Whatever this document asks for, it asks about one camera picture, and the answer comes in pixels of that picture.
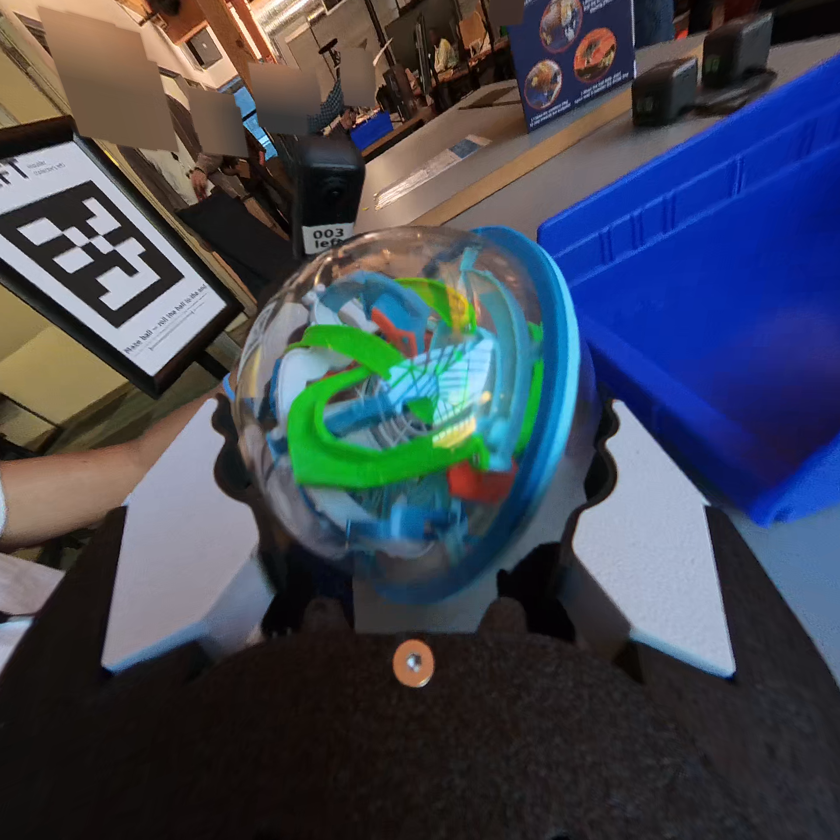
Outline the white paper sheet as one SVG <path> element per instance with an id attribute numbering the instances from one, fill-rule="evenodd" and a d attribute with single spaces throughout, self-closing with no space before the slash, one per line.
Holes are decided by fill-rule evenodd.
<path id="1" fill-rule="evenodd" d="M 374 196 L 374 209 L 379 211 L 393 205 L 407 194 L 431 182 L 490 144 L 491 140 L 488 138 L 474 134 L 467 135 L 404 177 L 378 191 Z"/>

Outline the clear plastic maze ball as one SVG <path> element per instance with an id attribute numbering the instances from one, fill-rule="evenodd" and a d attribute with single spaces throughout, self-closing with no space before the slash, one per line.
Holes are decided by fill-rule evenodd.
<path id="1" fill-rule="evenodd" d="M 570 290 L 505 226 L 311 245 L 224 383 L 239 452 L 294 543 L 391 601 L 443 601 L 515 543 L 565 455 Z"/>

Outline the blue puzzle box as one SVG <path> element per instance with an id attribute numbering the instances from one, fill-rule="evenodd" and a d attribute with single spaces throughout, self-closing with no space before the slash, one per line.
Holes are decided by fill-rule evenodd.
<path id="1" fill-rule="evenodd" d="M 632 1 L 526 1 L 508 28 L 526 131 L 604 97 L 636 76 Z"/>

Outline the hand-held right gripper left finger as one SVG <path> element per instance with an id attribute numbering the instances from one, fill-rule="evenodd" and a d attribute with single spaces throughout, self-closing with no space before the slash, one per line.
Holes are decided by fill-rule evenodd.
<path id="1" fill-rule="evenodd" d="M 213 661 L 257 644 L 274 591 L 252 510 L 219 487 L 206 401 L 127 498 L 101 664 L 124 671 L 189 643 Z"/>

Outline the blue plastic storage bin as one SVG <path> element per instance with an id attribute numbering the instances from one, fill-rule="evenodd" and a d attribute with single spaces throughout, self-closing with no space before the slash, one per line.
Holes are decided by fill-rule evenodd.
<path id="1" fill-rule="evenodd" d="M 547 219 L 598 378 L 753 522 L 839 498 L 839 58 Z"/>

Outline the person's left forearm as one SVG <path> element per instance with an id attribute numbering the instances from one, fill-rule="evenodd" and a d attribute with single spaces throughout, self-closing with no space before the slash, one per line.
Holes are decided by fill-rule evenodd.
<path id="1" fill-rule="evenodd" d="M 124 503 L 193 417 L 222 395 L 218 386 L 126 443 L 2 462 L 2 552 L 96 526 Z"/>

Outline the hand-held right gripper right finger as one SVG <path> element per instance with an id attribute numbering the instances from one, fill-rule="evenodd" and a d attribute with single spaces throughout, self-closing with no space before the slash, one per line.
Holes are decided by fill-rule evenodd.
<path id="1" fill-rule="evenodd" d="M 732 677 L 708 501 L 623 402 L 605 401 L 584 488 L 561 540 L 579 645 L 614 660 L 639 644 Z"/>

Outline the small blue bin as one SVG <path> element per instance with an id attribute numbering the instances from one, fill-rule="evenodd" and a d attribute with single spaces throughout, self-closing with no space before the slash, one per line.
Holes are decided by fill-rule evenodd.
<path id="1" fill-rule="evenodd" d="M 350 139 L 359 151 L 364 152 L 383 140 L 393 129 L 391 114 L 378 111 L 367 120 L 357 122 L 350 131 Z"/>

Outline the person's white shirt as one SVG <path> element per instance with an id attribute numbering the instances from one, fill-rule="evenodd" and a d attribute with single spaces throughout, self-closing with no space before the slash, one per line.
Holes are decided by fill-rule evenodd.
<path id="1" fill-rule="evenodd" d="M 1 624 L 35 617 L 65 573 L 41 563 L 1 554 Z"/>

